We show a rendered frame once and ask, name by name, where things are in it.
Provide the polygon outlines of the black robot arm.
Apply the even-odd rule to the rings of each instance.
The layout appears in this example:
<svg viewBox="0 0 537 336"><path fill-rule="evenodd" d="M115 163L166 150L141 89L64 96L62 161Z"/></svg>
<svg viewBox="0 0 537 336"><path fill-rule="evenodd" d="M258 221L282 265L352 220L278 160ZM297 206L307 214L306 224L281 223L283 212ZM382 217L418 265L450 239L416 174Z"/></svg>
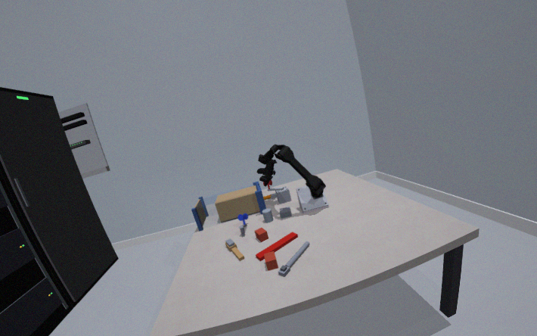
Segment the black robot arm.
<svg viewBox="0 0 537 336"><path fill-rule="evenodd" d="M275 154L277 150L280 150L278 154ZM269 151L264 155L259 155L259 162L266 165L267 168L274 168L274 164L277 163L276 160L272 158L276 156L279 160L282 160L285 163L289 163L305 180L306 185L310 189L310 194L313 197L313 200L316 198L323 197L323 191L326 185L322 182L320 178L312 175L293 155L291 149L286 145L273 145ZM322 196L323 195L323 196Z"/></svg>

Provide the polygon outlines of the grey cylinder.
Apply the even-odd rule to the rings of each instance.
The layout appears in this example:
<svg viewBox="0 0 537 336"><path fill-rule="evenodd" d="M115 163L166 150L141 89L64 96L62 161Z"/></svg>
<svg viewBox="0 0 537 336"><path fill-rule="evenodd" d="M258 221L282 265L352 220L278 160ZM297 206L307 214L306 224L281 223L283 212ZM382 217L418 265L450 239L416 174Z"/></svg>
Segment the grey cylinder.
<svg viewBox="0 0 537 336"><path fill-rule="evenodd" d="M265 222L272 222L273 221L273 216L272 216L271 209L263 210L262 214L264 216Z"/></svg>

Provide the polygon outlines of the reddish-brown block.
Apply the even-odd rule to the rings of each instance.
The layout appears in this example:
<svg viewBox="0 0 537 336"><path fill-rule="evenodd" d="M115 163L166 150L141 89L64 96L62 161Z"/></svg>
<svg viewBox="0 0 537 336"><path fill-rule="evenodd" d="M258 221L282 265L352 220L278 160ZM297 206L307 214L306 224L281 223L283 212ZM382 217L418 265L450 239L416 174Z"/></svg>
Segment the reddish-brown block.
<svg viewBox="0 0 537 336"><path fill-rule="evenodd" d="M256 234L256 238L261 242L263 242L263 241L265 241L266 239L269 238L268 234L267 234L267 231L265 229L263 229L263 228L257 229L254 232Z"/></svg>
<svg viewBox="0 0 537 336"><path fill-rule="evenodd" d="M277 263L274 251L264 254L264 257L265 257L265 264L267 266L268 271L273 270L273 269L278 269L278 263Z"/></svg>

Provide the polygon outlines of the red flat bar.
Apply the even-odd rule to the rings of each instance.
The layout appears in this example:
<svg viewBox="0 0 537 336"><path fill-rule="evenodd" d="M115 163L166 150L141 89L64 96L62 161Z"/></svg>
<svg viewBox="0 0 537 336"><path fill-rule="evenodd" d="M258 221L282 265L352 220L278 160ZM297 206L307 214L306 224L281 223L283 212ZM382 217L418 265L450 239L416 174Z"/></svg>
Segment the red flat bar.
<svg viewBox="0 0 537 336"><path fill-rule="evenodd" d="M267 247L266 249L256 254L256 258L260 261L264 260L265 259L264 254L267 254L272 251L276 252L277 250L281 249L283 246L287 245L288 243L290 243L292 240L294 240L297 237L298 235L296 233L294 232L289 233L289 235L286 235L285 237L283 237L281 240L277 241L270 247Z"/></svg>

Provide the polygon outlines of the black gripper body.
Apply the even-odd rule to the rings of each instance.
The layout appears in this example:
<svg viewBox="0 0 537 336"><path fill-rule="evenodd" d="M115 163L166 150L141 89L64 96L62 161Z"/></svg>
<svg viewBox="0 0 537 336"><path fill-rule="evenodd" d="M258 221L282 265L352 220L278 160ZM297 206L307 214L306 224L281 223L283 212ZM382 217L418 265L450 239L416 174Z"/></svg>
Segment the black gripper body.
<svg viewBox="0 0 537 336"><path fill-rule="evenodd" d="M269 178L270 178L272 175L275 175L274 168L270 169L270 168L265 167L265 176L261 176L259 180L262 181L262 182L266 182L266 183L268 183L268 182L269 182Z"/></svg>

